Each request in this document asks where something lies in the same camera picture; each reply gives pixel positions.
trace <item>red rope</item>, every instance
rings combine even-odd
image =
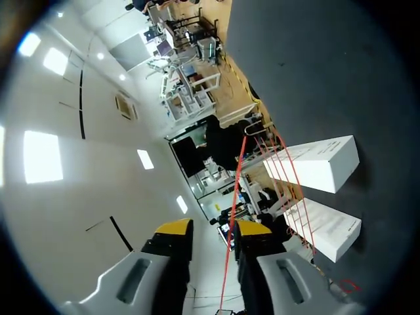
[[[267,161],[268,168],[269,168],[269,169],[270,169],[270,171],[272,172],[271,167],[270,167],[270,164],[268,164],[268,160],[267,160],[267,158],[266,158],[266,154],[265,154],[264,150],[261,148],[261,145],[260,145],[259,141],[257,140],[257,138],[256,138],[256,137],[254,137],[254,139],[255,139],[255,141],[257,141],[257,144],[258,144],[258,147],[259,147],[259,149],[260,149],[260,151],[261,151],[262,157],[263,157],[263,158]],[[265,142],[264,142],[262,139],[261,139],[261,142],[264,144],[264,146],[265,146],[265,148],[266,148],[267,152],[269,153],[268,148],[267,148],[267,145],[265,144]],[[279,173],[279,171],[278,171],[278,169],[277,169],[277,165],[274,163],[273,157],[272,157],[272,156],[270,156],[270,157],[271,157],[271,161],[273,162],[274,168],[276,169],[276,172],[277,172],[278,178],[279,178],[279,180],[280,180],[280,185],[282,186],[282,189],[284,190],[284,185],[283,185],[283,182],[282,182],[282,178],[280,177],[280,173]],[[287,203],[286,203],[286,205],[285,205],[285,206],[287,207],[288,205],[289,205],[289,199],[287,198]],[[288,234],[291,234],[291,235],[294,235],[293,229],[291,228],[291,225],[290,225],[289,216],[287,216],[287,215],[286,215],[286,220],[287,220],[287,223],[288,223],[288,225],[289,225],[289,228],[287,229],[287,233],[288,233]]]
[[[285,171],[285,169],[284,169],[284,166],[283,166],[282,160],[281,160],[281,159],[280,159],[280,157],[278,156],[277,149],[276,149],[276,145],[274,144],[274,142],[273,142],[273,140],[272,140],[272,139],[270,139],[270,141],[271,141],[271,145],[274,147],[274,152],[276,153],[277,160],[280,162],[280,166],[282,167],[282,171],[283,171],[283,173],[284,173],[284,175],[285,175],[285,177],[286,177],[286,181],[289,183],[289,186],[291,186],[291,184],[290,184],[290,180],[289,180],[289,177],[288,177],[288,175],[287,175],[287,173],[286,173],[286,171]],[[300,222],[301,222],[301,226],[302,226],[303,239],[304,239],[304,242],[306,243],[306,248],[308,248],[308,241],[306,240],[305,230],[303,230],[303,222],[302,222],[301,212],[299,211],[299,206],[298,206],[297,204],[298,204],[298,202],[296,201],[295,206],[296,206],[297,214],[298,214],[298,217],[299,217],[298,219],[300,220]],[[295,223],[296,233],[298,233],[298,234],[299,234],[299,231],[298,231],[298,229],[297,229],[297,225],[296,225],[296,221],[297,221],[297,220],[295,220],[295,217],[293,216],[293,212],[292,212],[292,210],[290,210],[290,213],[291,213],[291,218],[292,218],[293,222]]]
[[[278,132],[276,129],[274,129],[274,133],[275,133],[275,134],[276,134],[276,136],[279,138],[279,140],[280,140],[280,142],[281,142],[281,144],[282,144],[282,146],[283,146],[283,148],[284,148],[284,150],[285,150],[285,152],[286,152],[286,154],[287,154],[287,157],[289,158],[289,161],[290,161],[290,164],[291,164],[291,168],[293,169],[293,172],[294,172],[294,174],[295,174],[296,181],[297,181],[297,187],[298,187],[299,192],[301,193],[301,196],[302,196],[303,207],[304,207],[304,211],[305,211],[305,213],[306,213],[306,220],[308,221],[308,227],[309,227],[310,238],[311,238],[311,240],[312,240],[312,254],[313,254],[313,255],[315,255],[315,243],[314,243],[314,236],[312,235],[312,229],[310,228],[310,221],[309,221],[309,216],[308,216],[308,210],[306,209],[305,197],[303,196],[303,191],[302,191],[301,183],[299,182],[299,178],[297,177],[297,173],[296,173],[296,170],[295,170],[295,166],[294,166],[294,164],[293,164],[293,160],[292,160],[292,159],[291,159],[291,157],[290,157],[289,150],[287,149],[286,143],[284,142],[283,138],[280,136],[279,132]],[[303,225],[302,225],[302,231],[303,231],[303,238],[305,238],[305,231],[303,230]]]
[[[229,224],[229,232],[228,232],[228,246],[226,249],[226,259],[224,261],[224,275],[223,275],[223,285],[222,285],[222,294],[220,296],[220,308],[222,309],[223,306],[223,295],[224,295],[224,287],[226,285],[226,275],[228,274],[228,263],[229,263],[229,254],[230,254],[230,238],[232,235],[232,231],[234,229],[235,223],[235,210],[236,210],[236,197],[238,195],[238,188],[239,188],[239,178],[241,177],[241,170],[242,170],[242,159],[243,153],[245,152],[245,144],[247,143],[247,137],[245,136],[242,141],[242,148],[241,154],[239,156],[238,168],[236,169],[236,178],[235,178],[235,189],[234,189],[234,202],[232,205],[232,210],[230,212],[230,224]]]

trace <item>ceiling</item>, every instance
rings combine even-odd
[[[147,17],[133,9],[131,0],[71,0],[82,21],[95,32],[108,49],[148,28]]]

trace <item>wooden floor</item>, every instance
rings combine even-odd
[[[218,2],[216,0],[201,0],[198,5],[193,5],[191,2],[187,1],[174,4],[173,11],[175,12],[175,17],[177,19],[188,18],[198,15],[198,10],[201,7],[201,14],[205,19],[211,23],[218,20],[218,35],[223,45],[227,40],[231,6],[232,0],[224,0],[223,2]],[[212,96],[217,101],[216,115],[218,117],[225,116],[226,114],[250,105],[255,101],[252,99],[249,92],[246,91],[246,89],[248,89],[248,80],[246,76],[244,76],[242,71],[235,64],[235,61],[230,58],[225,51],[222,52],[222,55],[225,56],[227,63],[221,58],[220,65],[216,68],[209,67],[207,64],[194,65],[196,71],[202,75],[211,75],[217,71],[222,74],[220,87],[217,90],[211,91]],[[270,114],[263,102],[258,102],[257,110],[262,114],[264,122],[267,123],[271,121]],[[251,177],[251,180],[259,182],[262,187],[274,189],[273,182],[263,165],[250,169],[248,175]],[[299,190],[295,185],[277,182],[277,186],[281,192],[284,191],[285,187],[290,186],[293,191],[293,196],[298,200],[301,198]]]

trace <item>white box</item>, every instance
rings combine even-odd
[[[287,150],[301,185],[325,192],[337,192],[359,165],[353,136],[290,146]],[[271,178],[297,184],[292,164],[284,149],[278,155],[274,153],[268,157],[264,165]]]
[[[286,224],[290,224],[290,227],[309,243],[315,244],[316,250],[333,262],[338,261],[359,236],[362,220],[308,198],[304,198],[304,202],[308,211],[313,241],[303,200],[283,214]]]

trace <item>cable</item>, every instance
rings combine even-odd
[[[225,295],[225,297],[234,297],[236,299],[237,297],[241,297],[242,294],[235,294],[235,295]],[[186,299],[220,299],[221,296],[218,297],[186,297]]]
[[[234,300],[234,299],[238,299],[238,298],[240,298],[242,295],[238,295],[237,297],[232,297],[231,299],[227,299],[227,300],[225,300],[225,302],[228,302],[228,301],[231,301],[231,300]],[[202,305],[202,306],[195,306],[195,307],[193,307],[193,308],[206,308],[206,307],[210,307],[210,306],[217,306],[218,305],[218,303],[211,303],[211,304],[207,304],[207,305]]]

